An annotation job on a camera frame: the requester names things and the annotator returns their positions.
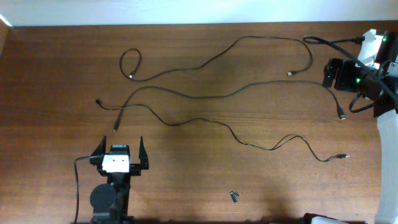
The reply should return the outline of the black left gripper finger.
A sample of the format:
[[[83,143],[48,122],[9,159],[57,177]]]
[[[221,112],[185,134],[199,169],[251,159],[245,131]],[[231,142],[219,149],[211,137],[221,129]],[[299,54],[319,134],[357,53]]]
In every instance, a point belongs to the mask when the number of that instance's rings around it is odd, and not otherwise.
[[[106,136],[103,136],[101,142],[90,156],[90,164],[100,165],[102,163],[103,156],[105,155],[105,153],[106,153]]]
[[[144,147],[144,140],[141,136],[140,145],[139,145],[139,160],[140,160],[140,168],[141,170],[149,170],[149,158]]]

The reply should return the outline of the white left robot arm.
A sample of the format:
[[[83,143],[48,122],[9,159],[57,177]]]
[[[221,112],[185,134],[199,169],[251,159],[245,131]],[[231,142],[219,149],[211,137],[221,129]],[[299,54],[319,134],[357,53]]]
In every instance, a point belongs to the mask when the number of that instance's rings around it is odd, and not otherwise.
[[[105,184],[95,187],[90,195],[93,207],[91,223],[135,223],[128,215],[131,177],[140,176],[142,170],[149,169],[149,158],[140,138],[139,163],[130,163],[130,148],[127,144],[113,144],[106,152],[106,137],[90,156],[90,164],[98,173],[107,178]]]

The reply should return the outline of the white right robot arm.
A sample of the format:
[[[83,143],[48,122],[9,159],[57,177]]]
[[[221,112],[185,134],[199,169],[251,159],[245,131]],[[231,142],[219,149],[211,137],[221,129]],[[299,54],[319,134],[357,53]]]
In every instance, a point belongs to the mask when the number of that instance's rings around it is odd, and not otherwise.
[[[324,68],[323,86],[356,93],[349,110],[360,98],[377,119],[382,147],[381,198],[376,223],[397,223],[397,33],[370,29],[355,40],[358,58],[331,58]]]

